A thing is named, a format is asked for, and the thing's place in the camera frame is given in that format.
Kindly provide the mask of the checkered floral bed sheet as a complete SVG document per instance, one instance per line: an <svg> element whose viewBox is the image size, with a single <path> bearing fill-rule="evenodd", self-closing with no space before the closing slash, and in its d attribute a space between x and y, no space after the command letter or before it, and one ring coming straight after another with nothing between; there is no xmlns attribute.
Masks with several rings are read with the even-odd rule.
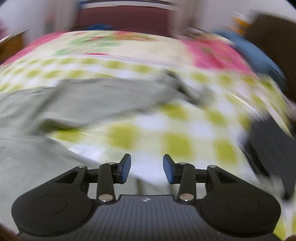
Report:
<svg viewBox="0 0 296 241"><path fill-rule="evenodd" d="M69 32L1 65L17 240L295 240L295 137L266 76L169 38Z"/></svg>

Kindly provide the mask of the dark folded garment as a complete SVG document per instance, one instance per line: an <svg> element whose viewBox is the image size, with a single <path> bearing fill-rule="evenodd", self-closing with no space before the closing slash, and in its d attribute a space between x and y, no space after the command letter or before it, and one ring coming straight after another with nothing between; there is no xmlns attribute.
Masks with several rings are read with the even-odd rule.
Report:
<svg viewBox="0 0 296 241"><path fill-rule="evenodd" d="M283 186L282 198L295 194L295 139L272 117L254 120L243 144L251 168L257 175L278 178Z"/></svg>

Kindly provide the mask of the dark wooden headboard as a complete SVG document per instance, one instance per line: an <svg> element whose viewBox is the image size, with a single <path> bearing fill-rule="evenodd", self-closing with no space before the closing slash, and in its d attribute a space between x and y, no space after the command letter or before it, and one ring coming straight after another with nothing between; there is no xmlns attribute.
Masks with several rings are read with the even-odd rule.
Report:
<svg viewBox="0 0 296 241"><path fill-rule="evenodd" d="M257 14L245 35L281 69L287 80L284 94L295 101L295 22Z"/></svg>

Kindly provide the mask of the maroon window seat cushion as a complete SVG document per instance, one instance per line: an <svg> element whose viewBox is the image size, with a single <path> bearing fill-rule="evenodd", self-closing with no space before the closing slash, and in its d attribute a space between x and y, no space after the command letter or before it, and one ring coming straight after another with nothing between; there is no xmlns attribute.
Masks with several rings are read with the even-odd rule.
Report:
<svg viewBox="0 0 296 241"><path fill-rule="evenodd" d="M168 9L146 6L111 6L80 9L72 30L85 30L97 25L110 25L116 31L146 33L170 37Z"/></svg>

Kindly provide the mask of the blue pillow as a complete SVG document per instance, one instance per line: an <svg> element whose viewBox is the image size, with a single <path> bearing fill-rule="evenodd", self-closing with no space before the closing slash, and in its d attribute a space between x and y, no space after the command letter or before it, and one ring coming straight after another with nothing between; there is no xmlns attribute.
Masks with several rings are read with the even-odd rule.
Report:
<svg viewBox="0 0 296 241"><path fill-rule="evenodd" d="M256 74L269 75L282 91L287 89L287 80L284 73L262 50L241 35L232 31L218 30L214 32L234 43L234 49L243 56Z"/></svg>

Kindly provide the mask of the grey-green pants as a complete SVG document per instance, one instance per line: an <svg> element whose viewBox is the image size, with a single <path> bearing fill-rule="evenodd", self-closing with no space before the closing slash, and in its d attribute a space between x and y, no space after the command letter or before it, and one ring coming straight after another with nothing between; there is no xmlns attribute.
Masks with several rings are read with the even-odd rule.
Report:
<svg viewBox="0 0 296 241"><path fill-rule="evenodd" d="M176 98L205 102L208 89L180 78L62 80L1 94L1 224L11 225L11 206L23 192L72 166L94 166L49 138L57 130L83 128L107 118L146 111Z"/></svg>

